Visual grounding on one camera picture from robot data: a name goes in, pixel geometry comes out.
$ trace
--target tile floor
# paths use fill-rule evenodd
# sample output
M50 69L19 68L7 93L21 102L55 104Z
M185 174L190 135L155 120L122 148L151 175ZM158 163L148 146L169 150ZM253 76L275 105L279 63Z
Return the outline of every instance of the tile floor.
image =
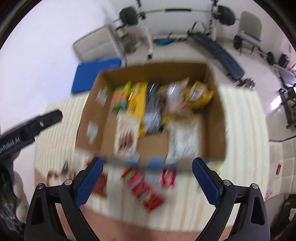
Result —
M283 107L280 107L278 90L281 82L275 72L254 52L250 55L249 49L244 49L242 55L236 51L231 41L220 40L220 44L226 49L245 71L245 77L256 80L255 90L261 99L264 114L271 140L285 140L296 135L296 129L286 129L287 121ZM128 65L143 64L148 62L146 58L147 47L142 46L134 54L127 56ZM164 47L156 47L151 62L158 61L203 61L207 62L219 84L236 86L226 75L222 65L215 60L202 46L188 40L186 42L172 43Z

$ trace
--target cardboard box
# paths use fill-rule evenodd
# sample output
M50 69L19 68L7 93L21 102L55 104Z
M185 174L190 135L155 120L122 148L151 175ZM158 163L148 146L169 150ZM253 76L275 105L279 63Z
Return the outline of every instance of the cardboard box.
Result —
M196 113L200 157L225 159L225 120L220 96L213 75L205 63L152 63L108 71L98 75L85 104L77 133L76 146L94 152L107 160L114 157L116 113L110 111L115 87L128 81L133 83L150 81L168 84L190 77L189 84L201 81L214 91L214 98ZM143 164L155 159L165 159L168 153L168 133L150 134L140 137L137 145L139 161ZM191 166L192 160L182 161Z

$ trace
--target striped cloth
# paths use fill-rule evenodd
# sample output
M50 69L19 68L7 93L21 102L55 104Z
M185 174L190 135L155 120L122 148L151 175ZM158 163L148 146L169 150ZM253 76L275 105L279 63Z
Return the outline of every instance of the striped cloth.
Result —
M269 174L269 146L264 112L259 97L255 91L232 87L219 86L218 90L226 118L226 159L219 175L222 179L231 180L235 185L249 186L251 183L257 183L262 194L265 195ZM72 100L69 106L76 111L65 112L66 120L68 114L71 115L69 119L76 118L75 115L81 116L83 101L75 101ZM84 163L85 158L91 156L83 150L76 150L75 152L79 154L73 154L76 138L74 133L76 134L79 125L78 119L71 130L73 140L68 139L73 146L68 146L68 150L61 146L62 142L56 143L56 139L51 143L49 134L40 135L37 143L36 168L43 175L47 175L49 168L60 170L65 158L79 159L80 163ZM55 154L51 155L49 160L46 156L52 152ZM201 231L215 210L214 206L208 204L193 174L180 173L173 189L161 190L166 197L165 203L157 210L147 213L131 195L130 190L123 187L120 180L123 170L123 167L104 165L104 172L108 174L107 198L92 194L86 203L89 209L109 218L149 229L184 232ZM236 204L227 226L233 225L238 208L239 205Z

